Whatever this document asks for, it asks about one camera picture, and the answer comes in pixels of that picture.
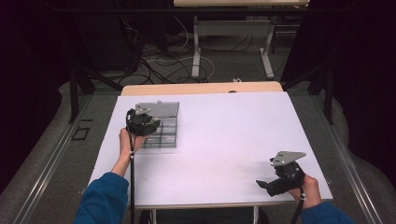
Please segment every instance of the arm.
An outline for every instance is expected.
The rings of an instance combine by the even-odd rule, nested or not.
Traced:
[[[146,137],[133,137],[134,152]],[[120,156],[109,173],[91,182],[84,192],[74,223],[120,223],[128,203],[128,181],[123,178],[130,163],[128,132],[120,130]]]
[[[328,202],[322,202],[318,181],[315,178],[305,175],[303,190],[305,193],[305,201],[300,217],[304,224],[354,223],[343,211],[337,209]],[[299,202],[299,189],[291,189],[289,193],[294,197],[296,202]]]

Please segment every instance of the table leg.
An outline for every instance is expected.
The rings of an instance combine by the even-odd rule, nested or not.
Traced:
[[[253,207],[253,224],[259,223],[259,206]]]
[[[270,22],[270,27],[268,28],[268,34],[267,34],[267,38],[265,41],[265,47],[264,47],[264,49],[260,49],[260,54],[262,56],[262,64],[264,65],[265,75],[270,80],[273,80],[275,78],[274,72],[273,72],[271,64],[270,64],[270,60],[268,58],[268,52],[269,52],[269,49],[271,48],[271,41],[274,36],[275,26],[276,26],[276,17],[272,17],[271,22]]]
[[[194,16],[194,58],[192,61],[191,77],[199,76],[199,63],[201,59],[201,49],[199,48],[198,18]]]
[[[151,220],[152,224],[157,224],[157,210],[151,209]]]

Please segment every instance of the blue jacket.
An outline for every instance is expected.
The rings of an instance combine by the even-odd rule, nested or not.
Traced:
[[[74,223],[121,223],[128,203],[128,186],[125,178],[113,173],[92,181],[84,192]],[[300,217],[304,224],[354,223],[328,202],[303,210]]]
[[[128,203],[128,181],[105,173],[85,190],[74,223],[121,223]]]
[[[329,202],[324,202],[301,211],[300,218],[304,224],[354,223],[343,211],[334,207]]]

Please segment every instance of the metal frame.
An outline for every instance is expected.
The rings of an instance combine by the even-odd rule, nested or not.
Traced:
[[[54,16],[82,15],[128,15],[128,16],[298,16],[298,17],[340,17],[351,12],[351,8],[240,8],[240,7],[171,7],[171,8],[57,8],[48,7]]]
[[[194,17],[194,57],[191,77],[199,76],[201,49],[199,47],[200,35],[254,35],[266,36],[264,49],[260,49],[262,64],[268,79],[274,79],[274,73],[268,58],[272,37],[276,26],[276,17],[270,21],[198,21]]]

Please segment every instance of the desk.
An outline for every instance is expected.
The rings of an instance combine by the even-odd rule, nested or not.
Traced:
[[[117,160],[126,112],[136,103],[158,100],[180,102],[177,148],[141,149],[135,154],[136,209],[293,202],[289,194],[270,197],[256,183],[277,179],[269,159],[281,150],[305,152],[300,166],[318,179],[322,198],[332,198],[290,98],[277,82],[125,87],[90,182]]]
[[[175,0],[176,7],[275,7],[303,6],[309,0]],[[199,76],[201,49],[200,35],[254,35],[266,36],[264,49],[260,49],[262,64],[268,79],[274,79],[274,72],[268,58],[272,37],[276,26],[276,17],[270,21],[198,21],[194,17],[194,57],[191,76]]]

